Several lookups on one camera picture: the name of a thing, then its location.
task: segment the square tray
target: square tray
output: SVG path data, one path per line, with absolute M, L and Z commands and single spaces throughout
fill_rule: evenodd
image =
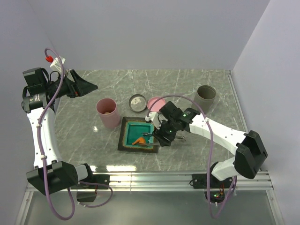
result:
M 143 136 L 142 133 L 152 133 L 153 130 L 153 124 L 147 123 L 143 117 L 123 117 L 118 150 L 158 153 L 159 146 L 142 147 L 139 145 L 132 145 L 136 139 Z M 153 136 L 144 138 L 146 139 L 147 143 L 149 143 L 149 140 L 150 143 L 157 142 Z

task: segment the gray wall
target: gray wall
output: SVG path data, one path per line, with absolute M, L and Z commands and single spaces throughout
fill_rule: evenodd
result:
M 233 69 L 269 0 L 28 0 L 75 69 Z
M 233 70 L 248 128 L 266 160 L 287 225 L 299 224 L 300 2 L 271 0 Z
M 28 2 L 3 0 L 0 7 L 0 219 L 14 224 L 33 169 L 34 148 L 29 121 L 21 108 L 26 86 L 22 71 L 48 67 L 44 48 L 51 46 Z

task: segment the white connector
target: white connector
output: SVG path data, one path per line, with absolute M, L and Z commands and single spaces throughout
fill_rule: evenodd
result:
M 63 57 L 60 57 L 62 64 L 65 64 L 66 59 Z M 61 67 L 60 67 L 60 62 L 58 61 L 58 58 L 55 58 L 53 62 L 50 65 L 50 69 L 52 71 L 58 71 L 61 74 Z

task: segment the pink bowl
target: pink bowl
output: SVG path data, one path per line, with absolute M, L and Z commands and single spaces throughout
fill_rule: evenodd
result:
M 160 97 L 153 97 L 148 101 L 147 108 L 150 109 L 151 105 L 158 100 Z M 155 105 L 151 108 L 151 112 L 159 112 L 160 108 L 165 105 L 165 100 L 161 99 L 155 103 Z

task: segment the tabletop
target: tabletop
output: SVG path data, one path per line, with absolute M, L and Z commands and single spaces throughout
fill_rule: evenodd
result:
M 129 99 L 133 94 L 152 97 L 182 94 L 194 98 L 197 88 L 210 85 L 217 96 L 207 116 L 232 129 L 244 131 L 240 113 L 225 70 L 84 70 L 76 71 L 98 89 L 83 97 L 62 97 L 56 113 L 55 131 L 63 161 L 73 165 L 87 163 L 93 171 L 186 171 L 205 170 L 210 142 L 199 135 L 182 134 L 170 147 L 160 147 L 157 154 L 117 150 L 120 126 L 107 129 L 96 111 L 102 98 L 116 101 L 120 115 L 145 117 L 147 110 L 133 112 Z M 191 106 L 185 99 L 169 97 L 182 110 Z M 233 155 L 214 144 L 212 163 Z

